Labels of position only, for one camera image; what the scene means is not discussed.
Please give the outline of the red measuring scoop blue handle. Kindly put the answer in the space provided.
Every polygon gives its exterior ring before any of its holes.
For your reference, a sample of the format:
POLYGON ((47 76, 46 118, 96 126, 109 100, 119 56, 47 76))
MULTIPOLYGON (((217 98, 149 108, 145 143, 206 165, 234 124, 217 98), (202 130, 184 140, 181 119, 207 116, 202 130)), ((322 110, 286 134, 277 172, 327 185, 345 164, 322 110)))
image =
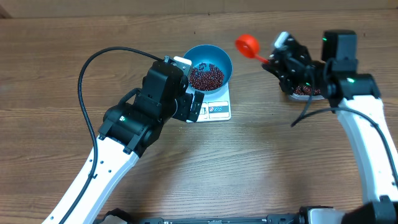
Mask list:
POLYGON ((246 58, 256 59, 263 64, 268 64, 269 60, 259 56, 259 42, 249 34, 240 35, 234 42, 237 50, 246 58))

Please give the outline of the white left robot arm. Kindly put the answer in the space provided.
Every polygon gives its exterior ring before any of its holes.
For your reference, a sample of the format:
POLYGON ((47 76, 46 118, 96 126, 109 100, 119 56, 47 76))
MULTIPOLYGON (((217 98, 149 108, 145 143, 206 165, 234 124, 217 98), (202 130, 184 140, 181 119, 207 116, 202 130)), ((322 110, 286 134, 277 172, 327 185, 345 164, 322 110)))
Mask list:
POLYGON ((204 94, 190 93, 189 59, 155 61, 142 82, 108 109, 81 171, 45 223, 93 223, 114 188, 170 119, 198 120, 204 94))

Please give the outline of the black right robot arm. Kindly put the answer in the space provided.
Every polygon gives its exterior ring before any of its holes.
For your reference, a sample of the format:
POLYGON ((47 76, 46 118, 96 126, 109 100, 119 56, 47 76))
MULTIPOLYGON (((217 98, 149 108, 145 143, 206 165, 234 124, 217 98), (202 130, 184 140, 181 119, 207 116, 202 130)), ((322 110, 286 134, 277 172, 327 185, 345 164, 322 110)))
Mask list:
POLYGON ((302 207, 298 222, 397 223, 397 150, 386 124, 381 92, 372 75, 357 72, 354 31, 326 30, 322 42, 322 59, 316 61, 306 46, 281 32, 262 67, 279 79, 283 92, 291 94, 297 86, 308 84, 328 100, 329 107, 303 110, 292 125, 322 112, 337 116, 358 166, 363 205, 352 212, 302 207))

